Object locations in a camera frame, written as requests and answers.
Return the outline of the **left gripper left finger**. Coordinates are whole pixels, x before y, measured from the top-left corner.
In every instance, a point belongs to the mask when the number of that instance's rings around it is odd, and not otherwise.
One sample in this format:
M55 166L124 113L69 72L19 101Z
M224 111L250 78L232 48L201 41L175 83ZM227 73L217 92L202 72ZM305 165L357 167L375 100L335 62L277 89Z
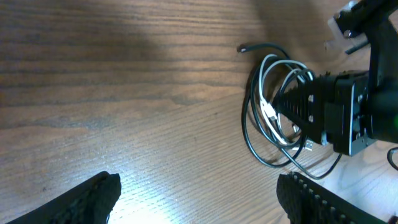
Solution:
M102 171L9 224L107 224L120 196L120 175Z

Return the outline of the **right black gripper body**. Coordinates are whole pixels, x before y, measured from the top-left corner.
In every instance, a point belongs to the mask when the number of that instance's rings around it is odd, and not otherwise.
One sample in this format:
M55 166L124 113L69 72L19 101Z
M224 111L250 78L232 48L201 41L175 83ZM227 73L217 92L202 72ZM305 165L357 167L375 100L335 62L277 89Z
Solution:
M347 79L348 92L337 93L347 114L335 151L353 156L377 140L397 142L397 30L389 17L397 0L358 1L339 25L364 34L371 48L369 69L341 73L337 85Z

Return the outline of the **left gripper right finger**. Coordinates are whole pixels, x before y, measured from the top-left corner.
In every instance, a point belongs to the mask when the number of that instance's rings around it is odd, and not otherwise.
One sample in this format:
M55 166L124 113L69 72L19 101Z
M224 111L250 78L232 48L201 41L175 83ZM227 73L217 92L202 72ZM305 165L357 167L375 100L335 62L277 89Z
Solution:
M293 224L384 224L298 172L277 179L277 199Z

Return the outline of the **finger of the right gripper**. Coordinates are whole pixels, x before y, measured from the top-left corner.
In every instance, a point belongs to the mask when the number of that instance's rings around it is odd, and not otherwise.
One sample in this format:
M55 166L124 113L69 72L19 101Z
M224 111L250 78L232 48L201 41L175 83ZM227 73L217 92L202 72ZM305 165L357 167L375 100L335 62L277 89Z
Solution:
M336 75L320 76L275 96L272 105L296 124L312 141L336 142L338 105L335 102Z

